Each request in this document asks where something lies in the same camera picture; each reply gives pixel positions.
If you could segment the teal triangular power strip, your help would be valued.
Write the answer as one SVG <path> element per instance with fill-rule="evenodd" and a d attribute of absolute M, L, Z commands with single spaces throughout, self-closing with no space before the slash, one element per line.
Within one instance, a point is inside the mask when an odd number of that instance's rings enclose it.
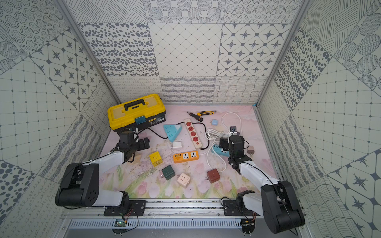
<path fill-rule="evenodd" d="M 163 127 L 170 142 L 174 142 L 182 130 L 181 125 L 167 124 Z"/>

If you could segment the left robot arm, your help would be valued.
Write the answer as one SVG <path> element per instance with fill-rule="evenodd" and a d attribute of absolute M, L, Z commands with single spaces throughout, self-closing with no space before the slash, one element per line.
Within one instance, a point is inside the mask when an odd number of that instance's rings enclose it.
<path fill-rule="evenodd" d="M 113 167 L 132 163 L 136 152 L 150 148 L 150 140 L 135 131 L 120 134 L 116 146 L 106 155 L 67 166 L 55 197 L 55 204 L 69 210 L 82 207 L 121 207 L 129 209 L 127 193 L 100 187 L 100 176 Z"/>

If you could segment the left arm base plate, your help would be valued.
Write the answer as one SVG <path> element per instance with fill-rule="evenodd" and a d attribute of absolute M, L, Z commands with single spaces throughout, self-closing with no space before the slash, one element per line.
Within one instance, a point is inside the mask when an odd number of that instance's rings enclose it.
<path fill-rule="evenodd" d="M 126 205 L 108 206 L 104 211 L 104 216 L 116 217 L 128 215 L 131 212 L 132 215 L 141 217 L 144 215 L 146 203 L 146 200 L 130 200 Z"/>

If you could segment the brown usb charger plug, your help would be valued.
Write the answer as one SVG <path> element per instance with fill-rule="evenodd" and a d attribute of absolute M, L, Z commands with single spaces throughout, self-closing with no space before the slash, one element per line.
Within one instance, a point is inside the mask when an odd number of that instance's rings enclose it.
<path fill-rule="evenodd" d="M 249 146 L 249 147 L 247 148 L 247 153 L 248 153 L 248 154 L 254 154 L 254 153 L 255 153 L 255 149 L 254 149 L 254 147 L 253 147 L 253 146 Z"/>

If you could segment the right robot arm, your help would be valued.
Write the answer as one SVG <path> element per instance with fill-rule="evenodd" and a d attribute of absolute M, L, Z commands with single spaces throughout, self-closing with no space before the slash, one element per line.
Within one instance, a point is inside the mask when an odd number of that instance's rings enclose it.
<path fill-rule="evenodd" d="M 228 164 L 261 191 L 261 198 L 253 191 L 237 196 L 237 205 L 262 216 L 274 234 L 305 225 L 305 217 L 293 185 L 271 177 L 262 171 L 244 152 L 245 140 L 240 135 L 221 138 L 219 147 L 229 152 Z"/>

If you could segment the black orange screwdriver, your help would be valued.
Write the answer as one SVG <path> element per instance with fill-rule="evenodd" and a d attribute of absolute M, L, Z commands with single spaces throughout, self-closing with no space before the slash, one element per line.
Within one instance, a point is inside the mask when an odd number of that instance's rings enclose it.
<path fill-rule="evenodd" d="M 187 114 L 189 114 L 191 117 L 193 117 L 194 119 L 196 119 L 199 122 L 203 121 L 203 118 L 201 116 L 197 115 L 197 114 L 194 114 L 192 112 L 187 112 Z"/>

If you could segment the yellow utility knife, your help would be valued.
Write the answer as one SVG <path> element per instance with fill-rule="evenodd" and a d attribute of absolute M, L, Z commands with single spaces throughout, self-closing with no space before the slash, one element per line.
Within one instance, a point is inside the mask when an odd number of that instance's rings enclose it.
<path fill-rule="evenodd" d="M 207 115 L 213 115 L 215 113 L 216 113 L 216 111 L 201 111 L 201 112 L 198 112 L 197 115 L 202 117 L 202 116 L 207 116 Z"/>

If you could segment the teal rectangular power strip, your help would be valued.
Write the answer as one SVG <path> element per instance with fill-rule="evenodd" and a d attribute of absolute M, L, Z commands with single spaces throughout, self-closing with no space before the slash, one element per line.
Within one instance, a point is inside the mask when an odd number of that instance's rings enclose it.
<path fill-rule="evenodd" d="M 223 157 L 229 157 L 230 156 L 228 151 L 223 150 L 223 148 L 220 148 L 219 145 L 217 145 L 217 144 L 213 145 L 211 152 L 214 154 L 217 154 L 219 156 L 223 156 Z"/>

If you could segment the dark green cube adapter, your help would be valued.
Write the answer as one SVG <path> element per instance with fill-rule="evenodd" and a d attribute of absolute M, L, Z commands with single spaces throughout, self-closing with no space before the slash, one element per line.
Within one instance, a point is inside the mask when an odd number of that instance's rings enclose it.
<path fill-rule="evenodd" d="M 168 166 L 166 166 L 165 168 L 162 169 L 161 177 L 165 178 L 166 180 L 170 180 L 175 175 L 176 175 L 175 171 L 174 171 L 174 169 L 172 168 L 171 165 L 168 165 Z"/>

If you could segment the dark red cube adapter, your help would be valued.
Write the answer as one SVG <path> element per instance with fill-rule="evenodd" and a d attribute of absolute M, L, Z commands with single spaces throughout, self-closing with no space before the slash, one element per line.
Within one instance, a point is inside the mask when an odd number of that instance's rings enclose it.
<path fill-rule="evenodd" d="M 220 173 L 218 172 L 217 169 L 212 169 L 208 171 L 206 175 L 207 175 L 207 180 L 210 183 L 215 183 L 220 180 Z"/>

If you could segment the beige red power strip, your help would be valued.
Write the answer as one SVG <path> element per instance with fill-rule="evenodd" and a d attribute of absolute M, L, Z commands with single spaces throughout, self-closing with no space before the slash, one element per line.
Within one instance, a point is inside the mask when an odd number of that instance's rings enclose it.
<path fill-rule="evenodd" d="M 189 133 L 190 135 L 190 138 L 191 138 L 191 141 L 195 147 L 195 149 L 201 149 L 202 148 L 202 143 L 200 141 L 200 138 L 195 130 L 195 127 L 193 125 L 193 123 L 191 122 L 190 119 L 185 119 L 184 120 L 184 124 L 187 128 L 187 132 Z"/>

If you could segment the yellow cube adapter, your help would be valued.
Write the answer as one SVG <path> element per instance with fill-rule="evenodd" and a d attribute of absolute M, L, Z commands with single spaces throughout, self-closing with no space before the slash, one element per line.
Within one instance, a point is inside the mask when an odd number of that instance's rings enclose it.
<path fill-rule="evenodd" d="M 159 166 L 160 164 L 163 163 L 161 155 L 160 155 L 160 153 L 158 151 L 150 154 L 149 158 L 150 158 L 150 161 L 151 161 L 153 167 L 157 167 L 157 166 Z"/>

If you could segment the yellow black plastic toolbox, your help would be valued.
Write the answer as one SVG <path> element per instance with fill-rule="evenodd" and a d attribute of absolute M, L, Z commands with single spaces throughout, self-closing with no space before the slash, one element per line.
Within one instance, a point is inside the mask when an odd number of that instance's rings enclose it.
<path fill-rule="evenodd" d="M 110 107 L 107 113 L 110 128 L 118 135 L 139 132 L 166 121 L 165 106 L 155 93 Z"/>

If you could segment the cream deer cube adapter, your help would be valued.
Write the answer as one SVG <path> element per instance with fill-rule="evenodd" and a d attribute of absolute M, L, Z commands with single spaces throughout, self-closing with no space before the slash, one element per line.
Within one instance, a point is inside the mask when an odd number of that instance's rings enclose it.
<path fill-rule="evenodd" d="M 189 185 L 190 181 L 190 176 L 185 173 L 181 173 L 177 179 L 177 183 L 184 188 L 186 188 Z"/>

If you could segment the light blue usb charger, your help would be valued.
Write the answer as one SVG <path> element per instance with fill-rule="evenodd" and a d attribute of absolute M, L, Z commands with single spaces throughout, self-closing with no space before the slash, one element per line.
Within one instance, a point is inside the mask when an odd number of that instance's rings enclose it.
<path fill-rule="evenodd" d="M 211 120 L 211 124 L 213 126 L 217 126 L 218 125 L 218 120 L 216 120 L 216 119 Z"/>

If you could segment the white plug adapter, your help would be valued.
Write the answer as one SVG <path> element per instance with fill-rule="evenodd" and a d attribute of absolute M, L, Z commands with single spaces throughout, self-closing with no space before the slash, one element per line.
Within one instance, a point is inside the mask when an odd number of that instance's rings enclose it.
<path fill-rule="evenodd" d="M 181 141 L 175 141 L 172 143 L 173 149 L 181 149 L 182 148 L 182 142 Z"/>

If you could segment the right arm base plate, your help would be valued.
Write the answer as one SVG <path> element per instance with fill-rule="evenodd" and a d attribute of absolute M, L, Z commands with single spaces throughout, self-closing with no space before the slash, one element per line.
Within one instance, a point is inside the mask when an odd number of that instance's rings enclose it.
<path fill-rule="evenodd" d="M 244 198 L 242 201 L 222 198 L 220 203 L 225 216 L 263 216 L 262 201 L 256 197 Z"/>

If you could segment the orange power strip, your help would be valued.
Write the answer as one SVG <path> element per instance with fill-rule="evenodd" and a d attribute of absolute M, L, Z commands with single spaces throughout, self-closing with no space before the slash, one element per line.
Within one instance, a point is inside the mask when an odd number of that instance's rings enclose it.
<path fill-rule="evenodd" d="M 173 155 L 173 161 L 175 164 L 195 161 L 199 159 L 198 151 L 177 153 Z"/>

